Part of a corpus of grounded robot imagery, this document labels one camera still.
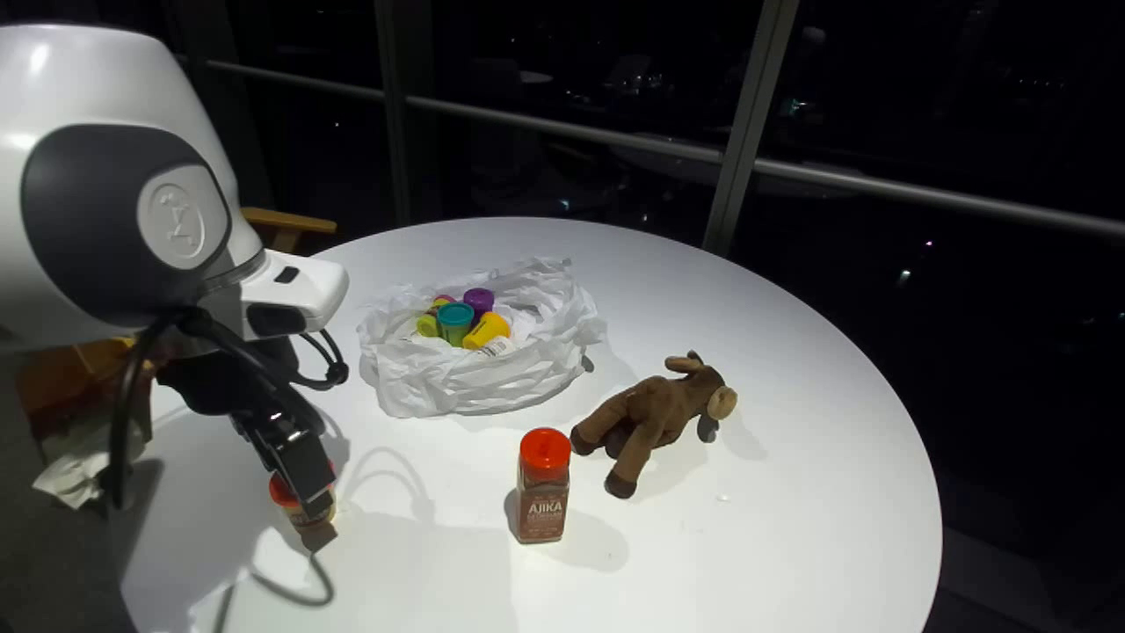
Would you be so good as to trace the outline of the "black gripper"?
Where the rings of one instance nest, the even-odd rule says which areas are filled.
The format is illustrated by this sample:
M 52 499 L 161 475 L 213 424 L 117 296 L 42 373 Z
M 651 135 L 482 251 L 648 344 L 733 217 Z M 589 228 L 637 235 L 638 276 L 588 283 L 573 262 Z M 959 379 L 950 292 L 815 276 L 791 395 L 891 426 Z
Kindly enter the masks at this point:
M 272 370 L 272 377 L 297 377 L 297 360 L 287 339 L 254 343 L 249 352 L 265 363 L 265 370 Z M 159 370 L 159 382 L 173 388 L 195 414 L 229 414 L 247 442 L 254 442 L 254 429 L 272 429 L 282 414 L 282 405 L 259 382 L 255 370 L 225 352 L 167 363 Z M 283 497 L 308 508 L 338 483 L 338 470 L 320 435 L 324 420 L 313 414 L 308 400 L 294 408 L 307 429 L 272 442 L 268 459 Z

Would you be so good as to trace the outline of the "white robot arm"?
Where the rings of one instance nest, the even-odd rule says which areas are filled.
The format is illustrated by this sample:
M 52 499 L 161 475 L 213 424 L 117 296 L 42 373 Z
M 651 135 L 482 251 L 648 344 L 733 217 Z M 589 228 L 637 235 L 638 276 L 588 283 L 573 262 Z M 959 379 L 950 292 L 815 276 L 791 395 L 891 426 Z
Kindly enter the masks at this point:
M 293 344 L 347 276 L 279 254 L 166 43 L 95 26 L 0 28 L 0 339 L 9 352 L 131 339 L 132 360 L 232 414 L 308 511 L 330 499 L 324 420 Z

